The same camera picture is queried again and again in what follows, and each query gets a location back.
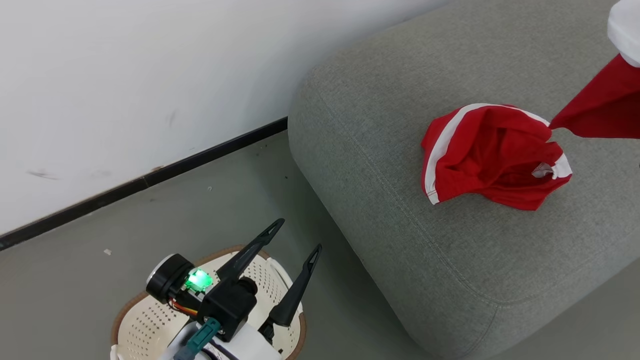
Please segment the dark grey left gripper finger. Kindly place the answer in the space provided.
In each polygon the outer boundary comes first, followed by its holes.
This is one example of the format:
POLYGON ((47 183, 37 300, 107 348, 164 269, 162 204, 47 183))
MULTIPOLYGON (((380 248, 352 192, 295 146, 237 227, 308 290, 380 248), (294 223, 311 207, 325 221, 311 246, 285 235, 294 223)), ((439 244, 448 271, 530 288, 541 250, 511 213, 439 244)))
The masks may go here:
POLYGON ((284 223, 284 218, 279 218, 274 221, 274 223, 270 224, 256 238, 249 242, 247 246, 240 249, 240 251, 222 265, 222 267, 218 268, 216 274, 219 280, 238 280, 251 262, 253 262, 253 259, 263 250, 263 247, 271 243, 284 223))
POLYGON ((300 305, 307 289, 307 285, 311 280, 314 269, 318 264, 322 250, 322 244, 318 244, 307 257, 304 264, 302 264, 301 272, 292 283, 285 296, 270 311, 269 322, 271 324, 281 327, 289 327, 291 325, 291 322, 297 313, 298 306, 300 305))

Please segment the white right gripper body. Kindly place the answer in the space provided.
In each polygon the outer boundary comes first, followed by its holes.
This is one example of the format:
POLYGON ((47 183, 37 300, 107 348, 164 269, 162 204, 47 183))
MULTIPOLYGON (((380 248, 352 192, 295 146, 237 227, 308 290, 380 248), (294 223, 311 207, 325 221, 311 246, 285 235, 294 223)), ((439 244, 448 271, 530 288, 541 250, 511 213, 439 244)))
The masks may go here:
POLYGON ((640 67, 640 2, 619 0, 607 20, 607 36, 622 58, 634 68, 640 67))

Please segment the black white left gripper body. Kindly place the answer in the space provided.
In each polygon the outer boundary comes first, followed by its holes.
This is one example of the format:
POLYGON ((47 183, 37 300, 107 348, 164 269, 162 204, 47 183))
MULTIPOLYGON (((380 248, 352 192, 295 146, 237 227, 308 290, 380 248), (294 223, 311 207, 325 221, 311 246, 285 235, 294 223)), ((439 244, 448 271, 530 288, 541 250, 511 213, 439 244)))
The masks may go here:
POLYGON ((146 281, 149 296, 190 318, 163 351, 162 360, 281 360, 269 315, 249 324, 258 305, 258 284, 244 273, 221 281, 180 254, 165 257, 146 281))

